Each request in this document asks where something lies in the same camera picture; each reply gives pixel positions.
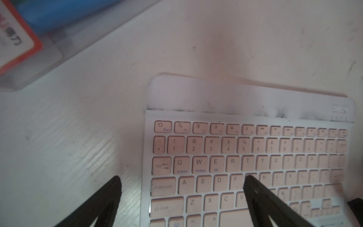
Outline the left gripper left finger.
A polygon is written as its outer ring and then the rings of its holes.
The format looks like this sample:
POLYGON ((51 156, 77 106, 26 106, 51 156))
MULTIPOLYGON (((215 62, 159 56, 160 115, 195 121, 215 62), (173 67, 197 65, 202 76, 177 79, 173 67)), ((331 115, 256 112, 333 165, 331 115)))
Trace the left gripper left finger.
POLYGON ((87 201, 58 223, 58 227, 112 227, 122 196, 118 176, 111 178, 87 201))

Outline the pink keyboard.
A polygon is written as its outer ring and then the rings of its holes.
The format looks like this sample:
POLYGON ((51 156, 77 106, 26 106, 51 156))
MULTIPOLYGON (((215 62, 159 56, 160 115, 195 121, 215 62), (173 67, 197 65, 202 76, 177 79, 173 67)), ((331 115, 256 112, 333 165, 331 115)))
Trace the pink keyboard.
POLYGON ((148 87, 142 227, 252 226, 253 176, 316 227, 354 225, 344 190, 354 102, 159 75, 148 87))

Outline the colourful marker pack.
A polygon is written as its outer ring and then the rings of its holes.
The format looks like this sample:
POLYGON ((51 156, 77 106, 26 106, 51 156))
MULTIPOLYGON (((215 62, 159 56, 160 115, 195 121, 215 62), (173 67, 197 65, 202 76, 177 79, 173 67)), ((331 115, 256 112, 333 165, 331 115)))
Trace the colourful marker pack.
POLYGON ((1 1, 1 91, 17 91, 155 1, 1 1))

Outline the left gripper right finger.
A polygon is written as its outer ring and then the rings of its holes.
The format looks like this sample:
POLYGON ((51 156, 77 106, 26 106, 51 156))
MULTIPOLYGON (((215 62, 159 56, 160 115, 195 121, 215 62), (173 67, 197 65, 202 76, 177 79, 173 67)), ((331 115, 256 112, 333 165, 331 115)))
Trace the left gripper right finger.
POLYGON ((278 227, 312 226, 253 176, 245 178, 244 193, 255 227, 272 227, 272 223, 278 227))

